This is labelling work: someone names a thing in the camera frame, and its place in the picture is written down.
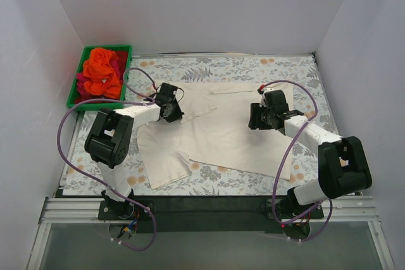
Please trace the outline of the cream t shirt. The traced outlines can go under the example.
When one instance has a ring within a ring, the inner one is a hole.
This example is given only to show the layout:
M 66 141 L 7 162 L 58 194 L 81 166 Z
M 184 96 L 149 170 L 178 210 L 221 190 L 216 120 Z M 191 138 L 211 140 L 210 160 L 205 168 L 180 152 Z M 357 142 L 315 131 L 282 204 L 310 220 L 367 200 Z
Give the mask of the cream t shirt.
M 181 120 L 139 128 L 137 144 L 152 189 L 190 175 L 191 162 L 274 177 L 291 139 L 248 127 L 257 83 L 177 83 Z

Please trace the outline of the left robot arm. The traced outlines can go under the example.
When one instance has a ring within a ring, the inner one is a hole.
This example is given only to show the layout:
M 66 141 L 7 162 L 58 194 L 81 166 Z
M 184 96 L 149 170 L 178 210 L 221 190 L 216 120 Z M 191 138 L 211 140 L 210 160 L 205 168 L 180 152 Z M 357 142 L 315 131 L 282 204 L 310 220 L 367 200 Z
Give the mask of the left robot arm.
M 123 109 L 101 109 L 85 141 L 85 151 L 97 164 L 105 182 L 102 197 L 106 207 L 120 219 L 130 218 L 135 205 L 128 198 L 133 194 L 122 166 L 129 152 L 132 131 L 148 123 L 181 120 L 177 92 L 181 88 L 162 83 L 156 93 L 145 98 L 145 104 Z

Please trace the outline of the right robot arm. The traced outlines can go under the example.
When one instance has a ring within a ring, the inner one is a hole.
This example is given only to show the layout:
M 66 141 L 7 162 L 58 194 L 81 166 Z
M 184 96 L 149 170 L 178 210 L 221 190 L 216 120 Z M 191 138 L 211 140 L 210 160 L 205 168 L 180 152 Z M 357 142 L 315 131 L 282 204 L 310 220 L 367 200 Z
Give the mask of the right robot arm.
M 318 159 L 316 179 L 289 189 L 284 198 L 270 204 L 274 219 L 283 214 L 300 218 L 318 202 L 371 187 L 372 177 L 359 138 L 341 137 L 310 122 L 302 112 L 289 108 L 282 90 L 260 87 L 258 92 L 261 101 L 251 104 L 249 128 L 276 130 L 303 144 Z

